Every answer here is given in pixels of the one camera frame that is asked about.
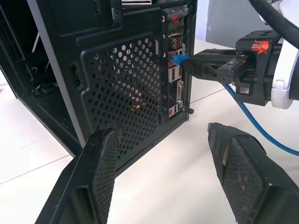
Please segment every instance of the usb port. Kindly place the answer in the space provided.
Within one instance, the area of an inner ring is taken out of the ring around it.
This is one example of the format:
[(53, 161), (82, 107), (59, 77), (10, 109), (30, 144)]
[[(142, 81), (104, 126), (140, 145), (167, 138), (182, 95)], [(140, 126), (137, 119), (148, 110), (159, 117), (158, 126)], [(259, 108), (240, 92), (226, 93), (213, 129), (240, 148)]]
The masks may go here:
[(172, 69), (172, 80), (175, 79), (175, 72), (176, 72), (176, 70), (175, 70), (175, 69)]

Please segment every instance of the computer case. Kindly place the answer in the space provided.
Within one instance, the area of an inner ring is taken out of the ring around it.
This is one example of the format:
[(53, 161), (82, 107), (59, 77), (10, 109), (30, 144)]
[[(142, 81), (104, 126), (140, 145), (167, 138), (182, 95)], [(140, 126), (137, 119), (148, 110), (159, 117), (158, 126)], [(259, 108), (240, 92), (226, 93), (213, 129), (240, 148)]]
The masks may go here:
[(170, 56), (193, 54), (197, 3), (152, 2), (0, 3), (0, 67), (15, 96), (73, 156), (119, 123), (116, 175), (189, 119), (191, 77)]

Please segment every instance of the orange label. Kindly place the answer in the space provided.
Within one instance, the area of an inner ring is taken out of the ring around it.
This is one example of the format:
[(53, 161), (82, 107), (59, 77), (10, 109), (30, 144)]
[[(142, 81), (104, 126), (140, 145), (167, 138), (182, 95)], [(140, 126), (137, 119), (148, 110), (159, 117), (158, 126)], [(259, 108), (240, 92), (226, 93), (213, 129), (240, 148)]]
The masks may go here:
[(265, 53), (267, 54), (267, 50), (269, 49), (268, 41), (254, 41), (251, 49), (258, 54)]

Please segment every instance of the tile floor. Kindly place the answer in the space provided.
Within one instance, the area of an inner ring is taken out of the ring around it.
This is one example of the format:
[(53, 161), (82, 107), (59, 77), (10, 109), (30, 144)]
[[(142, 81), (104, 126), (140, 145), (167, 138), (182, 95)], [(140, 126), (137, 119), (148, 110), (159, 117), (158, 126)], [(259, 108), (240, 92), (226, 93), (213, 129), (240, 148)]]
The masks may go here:
[[(195, 53), (210, 48), (222, 47), (196, 41)], [(0, 89), (0, 223), (32, 224), (72, 158), (7, 86)], [(269, 157), (299, 184), (299, 158), (263, 138), (222, 89), (218, 83), (193, 79), (195, 113), (116, 179), (108, 224), (235, 223), (207, 143), (209, 122), (256, 136)], [(271, 104), (248, 108), (270, 134), (298, 148), (298, 102), (286, 111)]]

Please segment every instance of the black cable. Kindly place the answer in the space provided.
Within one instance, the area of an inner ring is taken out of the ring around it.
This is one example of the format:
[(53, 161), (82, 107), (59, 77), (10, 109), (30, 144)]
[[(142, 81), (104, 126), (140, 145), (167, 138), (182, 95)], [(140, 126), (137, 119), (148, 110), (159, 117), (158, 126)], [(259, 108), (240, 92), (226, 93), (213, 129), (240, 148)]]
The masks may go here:
[(299, 49), (299, 28), (283, 17), (265, 0), (249, 0), (252, 7), (282, 38)]

